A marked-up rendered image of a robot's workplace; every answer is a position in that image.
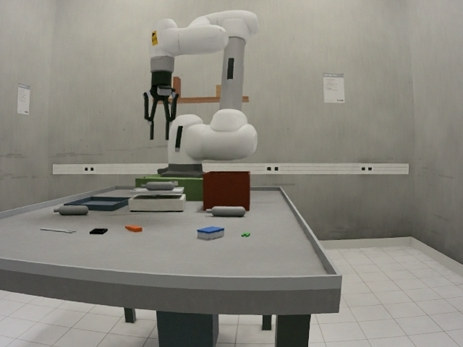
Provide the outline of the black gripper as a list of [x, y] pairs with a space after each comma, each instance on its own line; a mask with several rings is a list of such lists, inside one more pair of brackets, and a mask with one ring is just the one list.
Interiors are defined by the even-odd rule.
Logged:
[[[168, 85], [171, 86], [171, 72], [152, 72], [151, 75], [151, 89], [150, 91], [143, 93], [144, 97], [144, 110], [145, 110], [145, 120], [148, 120], [148, 124], [150, 125], [150, 140], [153, 140], [153, 131], [154, 131], [154, 116], [156, 112], [156, 106], [158, 101], [163, 101], [163, 106], [165, 110], [166, 116], [166, 137], [165, 140], [169, 140], [169, 125], [172, 124], [172, 121], [176, 119], [176, 111], [177, 111], [177, 98], [179, 94], [171, 92], [172, 100], [172, 107], [171, 107], [171, 117], [169, 112], [169, 104], [168, 95], [159, 95], [157, 93], [157, 85]], [[151, 109], [150, 117], [149, 117], [149, 101], [148, 98], [151, 96], [153, 97], [153, 106]]]

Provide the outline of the red open box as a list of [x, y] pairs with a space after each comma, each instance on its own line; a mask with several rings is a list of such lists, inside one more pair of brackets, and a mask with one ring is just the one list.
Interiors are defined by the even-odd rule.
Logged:
[[203, 210], [243, 207], [250, 211], [250, 171], [209, 171], [203, 174]]

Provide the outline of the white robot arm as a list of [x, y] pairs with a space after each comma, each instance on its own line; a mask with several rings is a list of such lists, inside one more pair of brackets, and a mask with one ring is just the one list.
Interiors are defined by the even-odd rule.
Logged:
[[186, 28], [177, 28], [171, 19], [154, 23], [149, 45], [150, 73], [173, 73], [175, 56], [224, 49], [220, 111], [213, 116], [211, 125], [203, 124], [196, 115], [176, 117], [168, 140], [171, 164], [157, 170], [161, 177], [202, 178], [207, 173], [203, 171], [203, 160], [239, 160], [255, 152], [257, 132], [241, 111], [245, 45], [258, 31], [258, 16], [244, 10], [207, 14]]

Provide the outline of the grey table edge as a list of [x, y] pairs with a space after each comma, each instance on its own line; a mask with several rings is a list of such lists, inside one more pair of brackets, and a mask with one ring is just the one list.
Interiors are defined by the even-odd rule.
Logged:
[[[250, 187], [250, 191], [279, 191], [281, 187]], [[0, 219], [13, 215], [58, 205], [83, 197], [109, 192], [115, 189], [135, 189], [135, 186], [114, 186], [92, 192], [76, 194], [69, 197], [42, 202], [34, 205], [0, 212]], [[166, 288], [191, 288], [208, 290], [235, 291], [286, 291], [341, 288], [342, 274], [320, 244], [315, 234], [306, 224], [292, 201], [284, 193], [284, 199], [294, 210], [294, 215], [301, 225], [313, 248], [329, 275], [295, 275], [295, 276], [225, 276], [225, 275], [184, 275], [169, 273], [147, 273], [127, 270], [110, 270], [94, 267], [60, 265], [46, 262], [34, 262], [0, 257], [0, 269], [60, 278], [91, 280], [105, 283], [120, 283], [136, 286], [155, 286]]]

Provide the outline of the orange block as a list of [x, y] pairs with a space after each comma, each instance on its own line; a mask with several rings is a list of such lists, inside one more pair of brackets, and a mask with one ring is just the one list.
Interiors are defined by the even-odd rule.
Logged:
[[127, 230], [134, 231], [134, 232], [140, 232], [143, 231], [143, 229], [139, 226], [125, 226]]

